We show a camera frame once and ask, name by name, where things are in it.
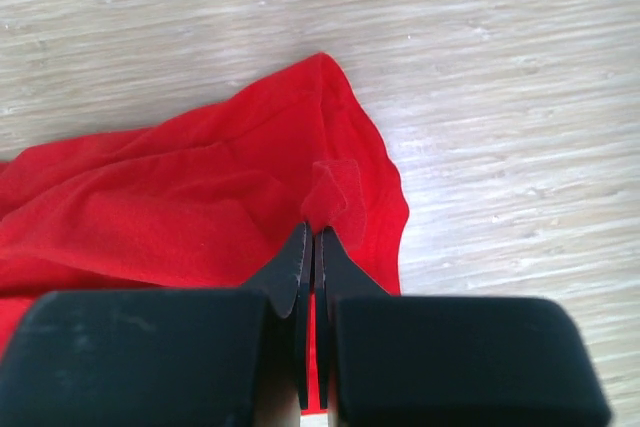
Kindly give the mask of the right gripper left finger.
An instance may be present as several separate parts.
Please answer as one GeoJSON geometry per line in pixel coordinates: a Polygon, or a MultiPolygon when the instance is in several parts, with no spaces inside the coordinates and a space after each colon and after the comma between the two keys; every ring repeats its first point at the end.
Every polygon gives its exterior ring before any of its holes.
{"type": "Polygon", "coordinates": [[[296,426],[308,405],[313,235],[242,285],[54,291],[1,361],[5,426],[296,426]]]}

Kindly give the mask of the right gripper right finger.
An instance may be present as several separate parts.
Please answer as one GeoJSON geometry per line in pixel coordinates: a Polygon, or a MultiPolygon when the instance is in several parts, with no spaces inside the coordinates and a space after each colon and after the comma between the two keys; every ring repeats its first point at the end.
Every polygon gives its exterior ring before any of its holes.
{"type": "Polygon", "coordinates": [[[333,426],[606,426],[573,319],[535,297],[401,296],[314,240],[320,405],[333,426]]]}

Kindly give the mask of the red t-shirt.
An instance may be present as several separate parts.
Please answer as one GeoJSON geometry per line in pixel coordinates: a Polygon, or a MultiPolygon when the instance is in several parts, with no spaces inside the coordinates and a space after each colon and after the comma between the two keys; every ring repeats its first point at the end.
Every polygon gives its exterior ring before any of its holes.
{"type": "Polygon", "coordinates": [[[302,222],[395,294],[408,218],[378,129],[318,53],[159,125],[3,162],[1,339],[54,290],[236,287],[302,222]]]}

